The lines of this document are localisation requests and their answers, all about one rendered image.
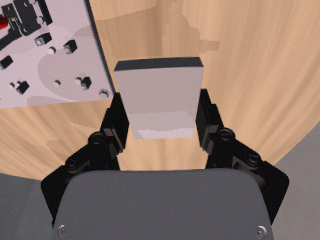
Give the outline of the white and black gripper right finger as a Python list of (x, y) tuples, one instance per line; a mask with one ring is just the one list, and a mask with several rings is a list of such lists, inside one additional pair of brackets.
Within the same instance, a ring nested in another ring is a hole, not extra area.
[(235, 139), (233, 130), (224, 127), (207, 89), (200, 91), (195, 122), (200, 148), (208, 153), (205, 169), (229, 168), (250, 174), (259, 185), (272, 225), (289, 186), (288, 176)]

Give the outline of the grey fixture plate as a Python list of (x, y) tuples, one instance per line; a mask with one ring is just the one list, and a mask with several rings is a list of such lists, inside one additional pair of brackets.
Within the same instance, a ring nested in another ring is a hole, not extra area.
[[(0, 69), (0, 109), (103, 100), (99, 91), (109, 91), (112, 100), (116, 92), (102, 49), (89, 0), (45, 0), (53, 23), (29, 36), (14, 40), (0, 51), (0, 61), (9, 56), (13, 63)], [(52, 40), (36, 46), (35, 38), (50, 33)], [(63, 45), (75, 40), (77, 49), (66, 55)], [(50, 47), (56, 49), (49, 55)], [(88, 90), (77, 85), (77, 77), (90, 77)], [(53, 83), (59, 80), (61, 85)], [(26, 81), (30, 86), (23, 95), (17, 86), (9, 84)]]

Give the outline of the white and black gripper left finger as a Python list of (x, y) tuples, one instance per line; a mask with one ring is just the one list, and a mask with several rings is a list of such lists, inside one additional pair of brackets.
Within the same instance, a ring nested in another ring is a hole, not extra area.
[(117, 92), (110, 108), (106, 109), (100, 130), (92, 133), (88, 144), (71, 155), (65, 165), (41, 182), (41, 190), (54, 222), (63, 194), (73, 177), (89, 172), (90, 168), (91, 171), (120, 170), (117, 155), (125, 150), (128, 130), (129, 120), (120, 92)]

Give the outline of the grey rectangular plate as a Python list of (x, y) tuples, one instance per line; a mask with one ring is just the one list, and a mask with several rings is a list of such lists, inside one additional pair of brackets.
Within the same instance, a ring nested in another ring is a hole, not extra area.
[(118, 61), (113, 72), (134, 139), (193, 137), (203, 70), (200, 57)]

